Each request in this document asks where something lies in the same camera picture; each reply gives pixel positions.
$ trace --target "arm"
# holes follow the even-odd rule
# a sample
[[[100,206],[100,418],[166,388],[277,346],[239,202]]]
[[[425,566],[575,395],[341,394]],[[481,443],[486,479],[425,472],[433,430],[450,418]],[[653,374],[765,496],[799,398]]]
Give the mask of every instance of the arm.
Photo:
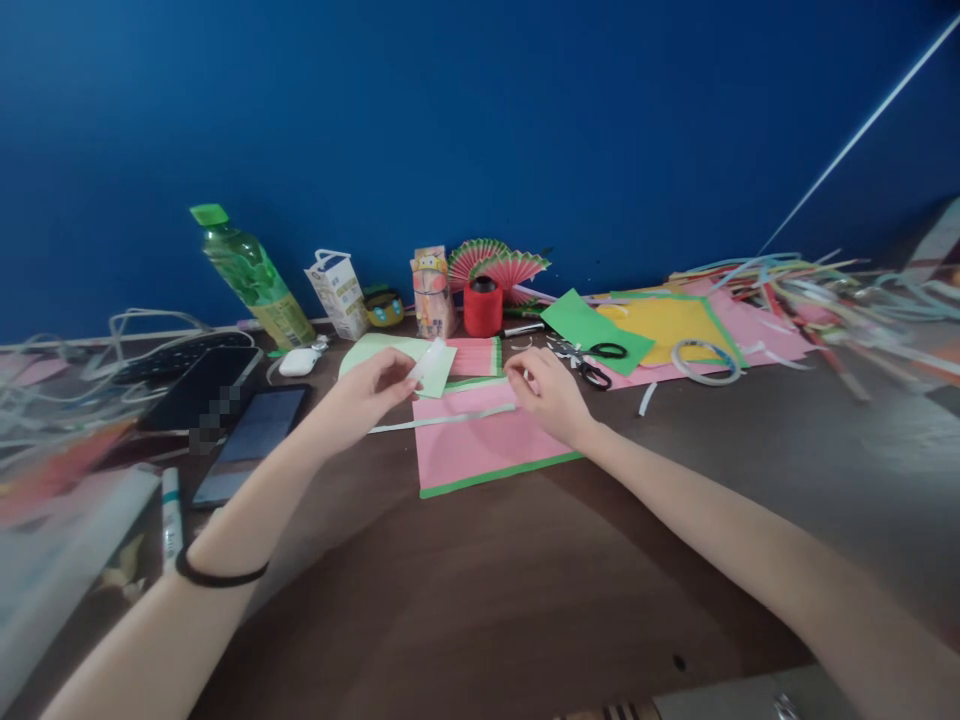
[[[232,576],[262,567],[317,470],[413,392],[413,360],[385,350],[348,373],[254,471],[190,547],[190,564]],[[185,718],[257,583],[199,587],[164,575],[90,653],[44,713],[59,718]]]
[[[958,716],[960,657],[865,573],[778,515],[597,423],[551,352],[527,350],[506,367],[520,403],[544,429],[610,473],[789,625],[864,718]]]

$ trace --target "smartphone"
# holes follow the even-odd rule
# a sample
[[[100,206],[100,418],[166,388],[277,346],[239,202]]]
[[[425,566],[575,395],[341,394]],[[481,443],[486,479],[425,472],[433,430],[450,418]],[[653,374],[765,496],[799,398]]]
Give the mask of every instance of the smartphone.
[[[282,385],[254,394],[194,493],[193,507],[217,507],[234,496],[260,461],[296,427],[309,390],[309,385]]]
[[[142,433],[183,433],[220,426],[243,407],[241,387],[263,357],[260,348],[207,350],[137,423]]]

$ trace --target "wrist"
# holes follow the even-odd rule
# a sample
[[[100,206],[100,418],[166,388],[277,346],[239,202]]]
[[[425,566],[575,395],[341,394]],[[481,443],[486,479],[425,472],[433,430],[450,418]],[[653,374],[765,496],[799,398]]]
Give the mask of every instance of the wrist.
[[[311,463],[319,467],[337,454],[332,447],[330,438],[332,430],[323,422],[311,422],[311,417],[304,418],[297,428],[290,433],[287,440],[295,446],[301,457],[309,458]]]
[[[590,421],[585,423],[583,427],[579,429],[576,435],[574,435],[573,441],[570,443],[570,447],[581,455],[589,457],[590,452],[596,446],[599,438],[609,430],[610,428],[608,428],[602,422],[590,418]]]

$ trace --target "green paper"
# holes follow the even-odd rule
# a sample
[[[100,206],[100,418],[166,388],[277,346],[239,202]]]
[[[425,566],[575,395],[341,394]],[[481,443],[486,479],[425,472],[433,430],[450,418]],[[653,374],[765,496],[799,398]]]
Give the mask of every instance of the green paper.
[[[437,497],[438,495],[446,495],[454,490],[462,490],[463,488],[479,485],[480,483],[490,482],[491,480],[499,480],[500,478],[511,477],[512,475],[519,475],[520,473],[531,472],[533,470],[539,470],[541,468],[550,467],[551,465],[557,465],[569,460],[578,460],[582,457],[583,455],[580,453],[572,452],[566,453],[565,455],[555,455],[552,458],[544,458],[543,460],[534,460],[533,462],[523,463],[521,465],[514,465],[513,467],[503,468],[502,470],[493,470],[488,473],[483,473],[482,475],[474,475],[472,478],[458,480],[457,482],[450,483],[449,485],[440,485],[439,487],[423,489],[420,491],[420,499],[426,500],[427,498]]]
[[[405,355],[409,355],[414,360],[419,361],[430,348],[431,341],[420,338],[398,337],[396,335],[384,335],[382,333],[367,333],[360,338],[353,347],[344,355],[340,363],[340,377],[343,377],[353,368],[365,360],[369,360],[384,348],[396,348]],[[439,398],[443,396],[443,387],[447,383],[447,376],[450,374],[450,368],[456,357],[457,349],[455,347],[446,347],[440,355],[440,359],[434,363],[433,368],[420,379],[422,390],[417,394],[423,397]]]
[[[508,382],[510,381],[505,377],[455,380],[454,382],[449,382],[444,386],[443,394],[446,395],[452,392],[463,392],[464,390],[477,390],[478,388],[490,387],[491,385],[505,385]]]
[[[727,330],[727,326],[720,322],[720,318],[717,317],[717,314],[713,311],[713,305],[710,304],[710,298],[703,297],[702,295],[680,295],[671,293],[668,296],[664,296],[660,293],[643,293],[643,292],[612,292],[610,293],[612,298],[623,298],[627,300],[647,298],[647,297],[669,297],[672,300],[694,300],[698,301],[703,305],[703,309],[707,311],[707,315],[713,321],[713,324],[717,326],[717,329],[720,331],[720,334],[723,335],[723,339],[727,341],[727,345],[733,351],[734,359],[740,364],[742,368],[750,367],[750,363],[747,362],[747,359],[743,356],[743,353],[740,352],[740,346],[737,345],[736,340],[733,339],[733,336],[730,334],[730,331]],[[704,365],[726,365],[726,363],[720,358],[708,359],[708,360],[697,360],[698,363]]]
[[[621,330],[610,318],[605,318],[587,305],[576,290],[568,291],[540,315],[543,321],[563,338],[581,350],[589,350],[602,342],[622,345],[627,350],[625,358],[598,358],[614,372],[629,375],[637,369],[640,361],[656,344],[650,338]]]

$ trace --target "hand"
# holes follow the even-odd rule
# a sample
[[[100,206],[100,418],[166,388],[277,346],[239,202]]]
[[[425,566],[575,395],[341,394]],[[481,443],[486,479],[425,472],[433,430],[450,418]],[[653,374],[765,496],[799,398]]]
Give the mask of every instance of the hand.
[[[415,364],[395,348],[381,350],[340,378],[303,424],[330,455],[346,450],[410,397],[417,381],[405,378]]]
[[[580,395],[576,379],[546,348],[531,348],[507,360],[507,378],[524,410],[560,442],[579,450],[584,437],[597,426]],[[534,392],[523,372],[537,381]]]

